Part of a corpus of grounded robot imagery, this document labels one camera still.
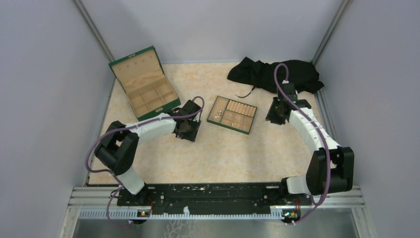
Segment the green jewelry box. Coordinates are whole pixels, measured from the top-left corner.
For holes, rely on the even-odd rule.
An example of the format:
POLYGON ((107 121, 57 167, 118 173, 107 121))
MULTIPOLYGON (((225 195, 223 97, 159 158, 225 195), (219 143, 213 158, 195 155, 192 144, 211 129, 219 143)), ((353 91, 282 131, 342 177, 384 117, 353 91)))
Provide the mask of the green jewelry box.
POLYGON ((181 105, 154 46, 108 64, 138 121, 151 119, 181 105))

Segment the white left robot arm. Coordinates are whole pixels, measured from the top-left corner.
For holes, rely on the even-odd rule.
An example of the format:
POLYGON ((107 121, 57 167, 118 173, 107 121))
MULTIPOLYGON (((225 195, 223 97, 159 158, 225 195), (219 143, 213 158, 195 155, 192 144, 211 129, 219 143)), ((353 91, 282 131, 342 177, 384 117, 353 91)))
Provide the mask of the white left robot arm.
POLYGON ((143 205, 149 198, 147 185, 133 167, 137 147, 154 138, 174 134, 179 139, 194 142, 201 124, 203 105, 194 99, 183 107, 162 111, 157 116, 137 123, 114 121, 90 152, 106 166, 119 185, 129 192, 129 199, 143 205))

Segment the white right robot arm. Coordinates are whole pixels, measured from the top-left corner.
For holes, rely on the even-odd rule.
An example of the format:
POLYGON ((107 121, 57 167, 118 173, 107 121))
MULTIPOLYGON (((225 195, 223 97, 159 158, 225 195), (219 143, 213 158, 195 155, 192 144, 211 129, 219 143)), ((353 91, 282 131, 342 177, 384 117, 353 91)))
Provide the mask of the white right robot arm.
POLYGON ((279 199, 292 204, 299 194, 322 195, 349 191, 353 187, 354 152, 332 139, 317 121, 307 100, 299 100, 293 83, 283 83, 266 116, 266 121, 289 123, 300 134, 312 158, 305 175, 282 179, 279 199))

